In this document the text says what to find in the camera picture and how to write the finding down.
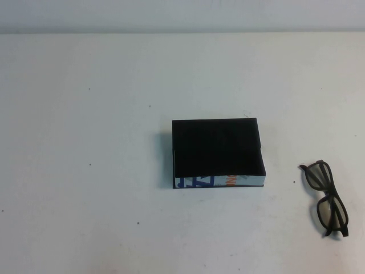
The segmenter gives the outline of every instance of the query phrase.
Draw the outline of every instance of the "black eyeglasses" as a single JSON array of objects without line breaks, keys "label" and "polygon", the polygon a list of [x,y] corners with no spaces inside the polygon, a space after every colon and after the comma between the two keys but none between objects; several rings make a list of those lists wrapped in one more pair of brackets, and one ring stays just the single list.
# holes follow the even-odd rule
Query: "black eyeglasses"
[{"label": "black eyeglasses", "polygon": [[332,231],[341,231],[344,237],[348,236],[347,211],[338,196],[330,166],[323,160],[319,160],[308,167],[303,164],[299,167],[304,170],[311,188],[326,194],[317,204],[319,221],[327,229],[326,236]]}]

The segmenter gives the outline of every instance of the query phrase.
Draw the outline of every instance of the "box lid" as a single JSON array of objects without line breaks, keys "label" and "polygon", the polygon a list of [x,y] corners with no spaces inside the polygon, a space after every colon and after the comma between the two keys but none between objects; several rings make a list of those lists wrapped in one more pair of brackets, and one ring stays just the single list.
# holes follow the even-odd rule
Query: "box lid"
[{"label": "box lid", "polygon": [[176,178],[266,175],[256,118],[172,121]]}]

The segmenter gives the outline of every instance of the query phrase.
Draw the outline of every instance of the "white wall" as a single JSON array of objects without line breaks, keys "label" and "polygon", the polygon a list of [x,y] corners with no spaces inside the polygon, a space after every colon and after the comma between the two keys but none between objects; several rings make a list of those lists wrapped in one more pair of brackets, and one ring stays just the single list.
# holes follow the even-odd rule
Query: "white wall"
[{"label": "white wall", "polygon": [[0,33],[363,30],[364,0],[3,0]]}]

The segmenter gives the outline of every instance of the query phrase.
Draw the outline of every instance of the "white table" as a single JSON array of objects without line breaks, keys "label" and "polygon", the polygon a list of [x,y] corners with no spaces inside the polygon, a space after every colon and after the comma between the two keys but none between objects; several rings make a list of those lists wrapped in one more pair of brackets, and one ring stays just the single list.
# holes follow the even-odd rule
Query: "white table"
[{"label": "white table", "polygon": [[[364,72],[365,33],[0,35],[0,272],[364,273]],[[173,190],[171,120],[246,116],[265,186]]]}]

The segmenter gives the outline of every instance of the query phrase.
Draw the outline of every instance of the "black box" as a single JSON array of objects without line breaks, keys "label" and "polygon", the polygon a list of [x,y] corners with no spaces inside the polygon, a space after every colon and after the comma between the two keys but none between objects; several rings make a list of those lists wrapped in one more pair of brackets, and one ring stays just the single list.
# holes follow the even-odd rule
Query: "black box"
[{"label": "black box", "polygon": [[173,120],[173,187],[263,186],[256,118]]}]

